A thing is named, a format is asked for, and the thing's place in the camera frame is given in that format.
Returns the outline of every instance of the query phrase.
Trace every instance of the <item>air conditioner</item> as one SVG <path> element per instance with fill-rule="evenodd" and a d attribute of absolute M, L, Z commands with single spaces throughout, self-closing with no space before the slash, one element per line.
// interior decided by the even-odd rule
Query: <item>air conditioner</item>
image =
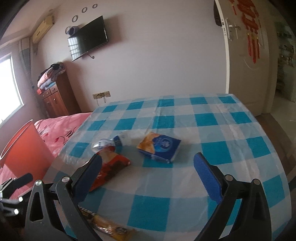
<path fill-rule="evenodd" d="M 39 25 L 37 30 L 32 36 L 32 41 L 34 44 L 40 42 L 40 40 L 44 37 L 44 35 L 50 30 L 50 28 L 54 25 L 54 16 L 47 16 L 42 23 Z"/>

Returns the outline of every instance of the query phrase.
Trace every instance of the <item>wall-mounted tv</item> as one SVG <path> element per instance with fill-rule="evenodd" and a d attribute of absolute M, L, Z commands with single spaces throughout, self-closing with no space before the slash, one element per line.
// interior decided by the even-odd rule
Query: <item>wall-mounted tv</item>
<path fill-rule="evenodd" d="M 108 42 L 103 16 L 91 21 L 68 38 L 72 61 Z"/>

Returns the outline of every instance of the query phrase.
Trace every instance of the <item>plastic bottle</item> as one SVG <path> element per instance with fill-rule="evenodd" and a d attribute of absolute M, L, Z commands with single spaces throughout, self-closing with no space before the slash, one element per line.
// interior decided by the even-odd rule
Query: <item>plastic bottle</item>
<path fill-rule="evenodd" d="M 93 152 L 97 153 L 108 146 L 128 146 L 131 145 L 131 138 L 127 131 L 123 131 L 113 139 L 101 139 L 98 142 L 92 144 L 91 149 Z"/>

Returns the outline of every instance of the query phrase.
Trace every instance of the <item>pink bedspread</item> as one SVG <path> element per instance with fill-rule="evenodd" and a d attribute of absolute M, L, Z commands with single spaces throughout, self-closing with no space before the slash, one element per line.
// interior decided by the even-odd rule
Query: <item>pink bedspread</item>
<path fill-rule="evenodd" d="M 56 157 L 65 143 L 90 114 L 91 113 L 79 113 L 58 118 L 39 120 L 35 123 L 35 127 L 49 150 Z M 0 184 L 9 178 L 15 177 L 16 176 L 6 165 L 0 170 Z M 23 186 L 17 189 L 11 196 L 11 199 L 16 199 L 18 196 L 28 191 L 28 189 L 28 186 Z"/>

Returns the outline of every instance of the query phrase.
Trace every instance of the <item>electrical outlet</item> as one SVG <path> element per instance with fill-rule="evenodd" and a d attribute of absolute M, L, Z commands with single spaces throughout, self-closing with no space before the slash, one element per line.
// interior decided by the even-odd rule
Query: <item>electrical outlet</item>
<path fill-rule="evenodd" d="M 105 96 L 104 92 L 93 94 L 93 98 L 94 98 L 94 100 L 96 100 L 96 99 L 101 99 L 101 98 L 103 98 L 104 96 Z"/>
<path fill-rule="evenodd" d="M 105 95 L 105 97 L 110 97 L 111 96 L 109 91 L 105 91 L 104 95 Z"/>

